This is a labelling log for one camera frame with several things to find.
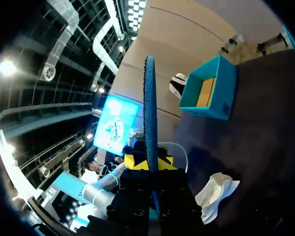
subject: ceiling light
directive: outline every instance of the ceiling light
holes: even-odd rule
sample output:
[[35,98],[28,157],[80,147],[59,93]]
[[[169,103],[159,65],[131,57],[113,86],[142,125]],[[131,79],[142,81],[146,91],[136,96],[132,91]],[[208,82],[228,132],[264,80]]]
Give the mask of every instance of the ceiling light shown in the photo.
[[13,64],[13,62],[9,60],[5,60],[0,64],[0,73],[5,76],[13,75],[17,71],[17,68]]
[[92,134],[88,134],[87,135],[87,139],[90,140],[91,138],[93,138],[93,135]]
[[145,6],[146,6],[146,2],[145,1],[139,2],[139,7],[145,8]]
[[123,46],[119,46],[119,51],[122,53],[124,51]]

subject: yellow object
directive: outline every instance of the yellow object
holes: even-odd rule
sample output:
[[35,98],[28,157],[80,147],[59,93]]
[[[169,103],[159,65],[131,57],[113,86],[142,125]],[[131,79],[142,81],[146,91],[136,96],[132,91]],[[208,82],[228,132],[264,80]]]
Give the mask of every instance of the yellow object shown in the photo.
[[173,156],[168,156],[168,157],[166,157],[166,159],[169,160],[171,165],[173,165],[173,163],[174,163],[174,157]]
[[[160,171],[167,169],[167,170],[176,170],[176,168],[168,163],[166,163],[165,161],[163,161],[162,159],[158,158],[158,169]],[[134,166],[133,168],[130,168],[133,170],[148,170],[148,161],[143,161],[140,164]]]
[[124,164],[132,169],[134,167],[134,157],[131,154],[125,154],[124,155]]
[[196,107],[208,107],[210,105],[214,86],[215,77],[203,81]]

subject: cable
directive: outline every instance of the cable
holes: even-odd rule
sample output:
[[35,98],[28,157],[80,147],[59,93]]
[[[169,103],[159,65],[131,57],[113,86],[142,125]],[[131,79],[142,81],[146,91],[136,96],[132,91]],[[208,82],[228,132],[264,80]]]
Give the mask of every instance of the cable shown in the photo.
[[[140,133],[140,132],[143,133],[143,130],[141,130],[141,129],[139,129],[139,128],[133,129],[133,134],[132,134],[132,135],[129,137],[129,139],[128,139],[128,145],[129,145],[131,139],[132,139],[137,133]],[[186,150],[183,148],[183,146],[180,145],[180,144],[177,144],[177,143],[173,143],[173,142],[158,142],[158,143],[157,143],[157,145],[164,145],[164,144],[165,144],[165,145],[168,145],[168,144],[170,144],[170,145],[176,145],[176,146],[180,147],[180,149],[183,151],[183,154],[185,155],[185,159],[186,159],[186,169],[185,169],[185,172],[187,173],[187,171],[188,171],[188,166],[189,166],[189,162],[188,162],[188,154],[187,154]]]
[[186,169],[185,169],[185,172],[187,173],[187,171],[188,171],[188,165],[189,165],[189,162],[188,162],[188,154],[187,154],[186,150],[183,148],[183,146],[180,145],[180,144],[177,144],[177,143],[173,143],[173,142],[158,142],[158,145],[164,145],[164,144],[176,145],[176,146],[178,146],[178,147],[181,148],[181,150],[185,154],[185,158],[186,158]]

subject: monitor screen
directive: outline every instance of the monitor screen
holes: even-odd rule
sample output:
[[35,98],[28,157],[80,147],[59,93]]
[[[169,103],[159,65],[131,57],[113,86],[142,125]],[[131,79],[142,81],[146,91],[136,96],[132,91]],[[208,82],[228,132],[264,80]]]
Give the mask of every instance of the monitor screen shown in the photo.
[[118,156],[123,156],[130,129],[140,105],[108,95],[100,116],[93,145]]

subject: blue sponge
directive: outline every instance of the blue sponge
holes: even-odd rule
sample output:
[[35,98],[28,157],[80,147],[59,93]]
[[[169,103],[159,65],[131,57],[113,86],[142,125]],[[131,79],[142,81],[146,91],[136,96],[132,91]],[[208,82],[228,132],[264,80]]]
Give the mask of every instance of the blue sponge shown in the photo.
[[157,149],[157,104],[154,57],[149,56],[144,69],[144,136],[147,149],[148,168],[152,173],[158,171]]

